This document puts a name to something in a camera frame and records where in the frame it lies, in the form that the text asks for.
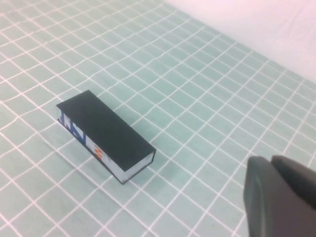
grid square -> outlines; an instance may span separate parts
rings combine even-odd
[[[173,86],[171,83],[169,83],[168,81],[164,79],[157,80],[153,84],[153,87],[166,96],[172,94],[177,89],[175,86]]]
[[[39,109],[23,115],[22,119],[36,131],[41,131],[55,122],[43,110]]]
[[[38,64],[38,62],[27,53],[12,59],[12,62],[22,70],[28,70]]]
[[[43,86],[45,86],[48,90],[57,95],[71,89],[71,86],[59,77],[54,77],[44,82]]]
[[[56,222],[70,214],[77,206],[60,188],[54,188],[42,196],[37,204]]]
[[[295,103],[297,106],[299,106],[305,110],[309,110],[313,105],[312,101],[306,99],[305,97],[303,97],[297,93],[295,93],[293,95],[293,97],[291,98],[291,101],[293,103]]]
[[[188,95],[187,93],[181,90],[175,91],[170,96],[170,99],[185,108],[189,107],[195,101],[195,99],[192,96]]]
[[[98,185],[103,184],[111,176],[111,173],[94,157],[82,164],[80,170]]]
[[[120,209],[120,206],[101,190],[94,192],[83,206],[102,224],[106,224]]]
[[[17,115],[25,114],[36,108],[35,105],[23,95],[19,95],[5,102],[5,104]]]
[[[42,140],[49,143],[49,146],[54,148],[60,148],[69,142],[73,135],[67,131],[62,125],[56,123],[53,126],[50,126],[41,133]]]
[[[156,151],[155,154],[155,162],[150,164],[150,168],[153,171],[159,171],[163,166],[166,165],[166,163],[169,161],[170,159],[164,155],[163,153],[161,153],[159,150]]]
[[[44,236],[54,226],[35,206],[31,206],[23,212],[12,224],[25,237]]]
[[[13,150],[1,157],[0,167],[5,170],[6,174],[11,178],[15,178],[31,168],[32,164],[19,151]]]
[[[76,86],[87,79],[84,75],[82,75],[78,70],[74,68],[70,68],[69,70],[63,72],[60,75],[60,78],[72,86]]]
[[[77,53],[79,53],[80,55],[82,55],[83,57],[86,57],[86,58],[92,57],[92,56],[99,53],[97,50],[95,50],[94,48],[92,48],[88,44],[82,44],[82,45],[76,47],[75,49],[76,49]]]
[[[231,124],[237,124],[239,123],[244,115],[239,112],[238,110],[234,109],[230,105],[225,105],[220,111],[219,114],[221,115],[221,118],[225,118],[226,120],[229,120]]]
[[[21,50],[15,43],[8,42],[0,47],[1,53],[6,58],[14,58],[18,55],[23,54],[23,50]]]
[[[210,67],[216,69],[217,71],[219,71],[220,73],[222,74],[227,74],[231,68],[229,66],[227,66],[226,64],[222,63],[221,61],[219,60],[216,60],[216,61],[213,61],[211,64],[210,64]]]
[[[14,184],[9,184],[0,191],[0,200],[1,203],[5,203],[5,205],[0,205],[0,211],[7,220],[11,220],[31,204]]]
[[[231,131],[235,128],[235,125],[230,122],[229,120],[227,120],[225,118],[225,114],[228,113],[228,108],[226,109],[225,107],[221,110],[222,114],[224,114],[223,116],[222,115],[219,115],[219,114],[216,114],[209,122],[208,124],[215,128],[216,130],[220,131],[221,133],[225,134],[225,135],[229,135],[231,133]],[[234,115],[237,115],[239,116],[240,115],[240,118],[242,118],[242,115],[240,113],[238,113],[236,111],[236,113],[231,113],[233,116]]]
[[[216,150],[208,162],[229,176],[234,173],[239,165],[235,159],[222,150]]]
[[[198,135],[195,135],[192,139],[190,139],[187,143],[187,147],[192,149],[204,159],[208,159],[215,150],[214,146]]]
[[[29,74],[33,79],[35,79],[38,82],[46,81],[50,78],[53,78],[54,76],[54,73],[52,73],[43,65],[38,65],[34,68],[27,70],[27,74]]]
[[[61,227],[70,236],[94,236],[101,226],[81,208],[68,216]]]
[[[191,105],[189,111],[203,121],[208,121],[214,115],[214,112],[210,108],[199,101]]]
[[[16,146],[34,134],[34,131],[20,119],[15,120],[1,132]]]
[[[177,197],[169,207],[169,211],[190,228],[194,227],[203,213],[202,209],[184,195],[179,195]]]
[[[31,90],[25,92],[25,95],[32,100],[38,106],[48,102],[53,99],[54,95],[45,89],[43,86],[38,85]]]
[[[208,163],[198,172],[197,178],[217,192],[219,192],[228,181],[226,175]]]
[[[16,183],[32,199],[39,198],[53,186],[53,182],[37,168],[32,168],[28,172],[24,173],[16,180]]]
[[[227,74],[227,78],[231,79],[240,86],[246,84],[249,81],[249,78],[246,75],[241,74],[236,70],[232,70],[231,72],[229,72]]]
[[[225,229],[220,223],[215,221],[212,217],[206,215],[199,222],[196,233],[201,237],[208,236],[221,236],[221,237],[230,237],[232,233]]]
[[[172,122],[172,117],[158,107],[153,107],[145,118],[161,129],[166,128]]]
[[[233,95],[229,90],[220,85],[213,86],[208,92],[224,102],[229,101]]]
[[[186,143],[194,134],[190,129],[176,120],[165,129],[165,132],[181,143]]]
[[[177,164],[191,173],[195,173],[203,164],[204,160],[194,154],[188,148],[183,147],[173,158]]]
[[[248,101],[238,96],[232,97],[232,99],[228,102],[228,105],[238,110],[242,114],[247,114],[253,107],[253,105],[250,104]]]
[[[177,73],[174,70],[171,70],[168,73],[166,73],[163,76],[163,78],[177,87],[180,87],[185,82],[187,82],[187,79],[185,79],[183,76],[181,76],[179,73]]]
[[[174,70],[187,79],[190,79],[195,74],[197,74],[197,72],[194,69],[192,69],[189,66],[186,66],[185,64],[179,64],[178,66],[174,68]]]
[[[170,99],[164,99],[159,103],[159,107],[174,118],[180,116],[184,109]]]
[[[266,130],[264,126],[249,117],[246,117],[239,126],[257,138],[260,138]]]
[[[147,100],[149,100],[155,104],[157,104],[165,99],[165,96],[162,93],[153,89],[151,86],[144,89],[142,92],[140,92],[140,94],[142,96],[144,96]]]
[[[166,212],[154,224],[153,231],[164,237],[187,236],[189,234],[188,229]]]
[[[135,73],[143,67],[141,64],[133,60],[131,57],[124,58],[120,61],[120,64],[130,73]]]
[[[73,167],[57,152],[50,154],[39,164],[40,168],[55,182],[60,182],[73,171]]]
[[[241,147],[230,138],[226,139],[220,148],[239,161],[242,161],[248,154],[248,151],[245,148]]]
[[[298,119],[304,119],[304,117],[307,114],[307,111],[303,108],[295,105],[292,102],[288,102],[284,108],[287,112],[289,112],[291,115],[297,117]]]
[[[316,100],[316,91],[308,88],[306,85],[301,85],[296,93],[304,96],[311,101]]]
[[[143,223],[149,226],[162,212],[162,208],[143,192],[140,192],[126,207]]]
[[[304,134],[306,137],[310,138],[311,140],[316,140],[316,128],[304,123],[301,125],[301,128],[299,130],[302,134]]]
[[[243,188],[240,185],[237,185],[235,182],[230,181],[223,190],[222,196],[225,197],[228,201],[230,201],[233,205],[244,210],[242,193]]]
[[[210,109],[214,111],[218,111],[224,105],[224,103],[221,100],[217,99],[216,97],[208,93],[203,95],[199,99],[199,101],[201,101],[204,105],[206,105],[207,107],[209,107]]]
[[[64,232],[60,230],[60,228],[55,227],[54,229],[49,231],[49,233],[47,232],[46,236],[47,237],[65,237],[66,235],[64,234]]]
[[[289,99],[292,94],[293,91],[288,89],[287,87],[285,87],[284,85],[280,84],[280,83],[276,83],[271,87],[271,90],[274,91],[275,93],[279,94],[280,96]]]
[[[205,125],[198,133],[215,146],[219,146],[226,138],[225,135],[209,125]]]
[[[278,79],[282,72],[281,71],[278,71],[276,70],[275,68],[269,66],[269,65],[265,65],[261,70],[260,72],[266,76],[268,76],[269,78],[271,79]]]
[[[96,188],[82,173],[75,171],[60,186],[78,202],[83,201]]]
[[[1,236],[10,236],[10,237],[18,237],[16,232],[9,226],[6,226],[0,230]]]
[[[6,177],[6,175],[3,174],[3,172],[0,173],[0,188],[2,189],[7,183],[9,182],[9,179]]]
[[[273,91],[269,91],[265,96],[265,99],[267,99],[268,101],[270,101],[272,104],[278,106],[278,107],[283,107],[287,100],[283,97],[281,97],[280,95],[278,95],[277,93],[273,92]]]
[[[270,130],[279,135],[280,137],[284,138],[287,141],[290,141],[293,137],[295,130],[286,126],[283,122],[279,120],[275,120],[271,126]]]
[[[208,90],[214,85],[214,82],[203,76],[202,74],[196,74],[193,78],[190,80],[194,84],[198,85],[199,87],[203,88],[204,90]]]
[[[254,136],[239,127],[232,132],[230,138],[249,150],[251,150],[257,142],[257,139]]]
[[[44,65],[56,74],[60,74],[68,69],[68,65],[59,57],[54,57],[46,61]]]
[[[250,90],[250,89],[247,89],[246,87],[244,87],[237,93],[237,96],[240,96],[242,99],[244,99],[248,103],[255,105],[260,100],[260,96],[259,96],[260,94],[258,95],[257,91],[255,91],[255,93],[253,91],[254,91],[254,88],[252,88],[252,90]]]
[[[268,127],[274,118],[273,116],[258,108],[253,108],[248,114],[248,117],[255,120],[257,123],[261,124],[264,127]]]
[[[265,135],[262,137],[261,140],[263,142],[266,142],[273,148],[277,149],[278,151],[283,151],[288,144],[288,141],[284,140],[283,138],[281,138],[280,136],[271,131],[266,131]]]
[[[261,84],[265,87],[268,87],[268,88],[270,88],[274,83],[274,81],[271,78],[269,78],[266,75],[263,75],[261,73],[257,73],[256,75],[253,76],[252,79],[255,80],[256,82],[258,82],[259,84]]]
[[[21,92],[29,90],[37,85],[37,82],[26,73],[22,73],[11,78],[9,82]]]
[[[170,161],[159,174],[173,186],[181,189],[191,178],[191,175],[176,163]]]
[[[218,60],[225,63],[226,65],[230,67],[235,67],[238,64],[238,61],[234,59],[233,57],[227,55],[227,54],[222,54],[218,57]]]
[[[208,208],[216,197],[214,191],[196,178],[190,181],[183,192],[205,209]]]
[[[295,134],[292,143],[310,154],[314,154],[316,150],[316,143],[300,133]]]
[[[102,70],[96,63],[91,60],[84,60],[76,66],[76,69],[90,78]]]
[[[123,83],[135,91],[141,91],[146,88],[147,84],[134,75],[131,75],[123,80]]]
[[[146,185],[144,191],[162,206],[167,206],[177,195],[177,190],[158,176]]]
[[[0,95],[1,101],[10,100],[12,98],[15,98],[19,94],[19,92],[7,82],[0,83],[0,91],[1,91],[1,95]]]
[[[240,166],[237,172],[234,174],[233,179],[240,185],[244,185],[246,179],[246,167]]]
[[[15,115],[5,107],[4,105],[0,105],[0,115],[1,115],[1,121],[0,121],[0,129],[3,129],[5,126],[8,126],[11,122],[14,121]]]
[[[126,204],[138,191],[130,182],[120,184],[115,178],[111,178],[103,185],[103,190],[120,204]]]
[[[109,230],[117,237],[141,236],[145,227],[135,220],[128,212],[121,211],[108,225]]]
[[[53,151],[38,135],[32,136],[28,141],[23,143],[23,145],[20,146],[20,150],[35,163]]]
[[[223,74],[211,67],[204,68],[200,73],[212,81],[219,81],[221,78],[223,78]]]
[[[0,75],[4,79],[12,78],[18,75],[21,70],[10,61],[4,61],[0,64]]]
[[[205,93],[204,90],[202,90],[201,88],[199,88],[198,86],[196,86],[195,84],[191,82],[185,83],[181,87],[181,90],[183,90],[185,93],[187,93],[188,95],[196,99],[200,98]]]

green cutting mat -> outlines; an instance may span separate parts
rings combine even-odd
[[[56,122],[87,89],[158,149],[124,186]],[[316,168],[315,101],[160,0],[1,0],[0,236],[247,237],[247,158]]]

white wall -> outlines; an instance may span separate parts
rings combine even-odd
[[[316,82],[316,0],[166,0]]]

red logo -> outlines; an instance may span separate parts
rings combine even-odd
[[[94,153],[95,153],[95,156],[99,160],[102,160],[102,158],[103,158],[103,151],[97,145],[95,145]]]

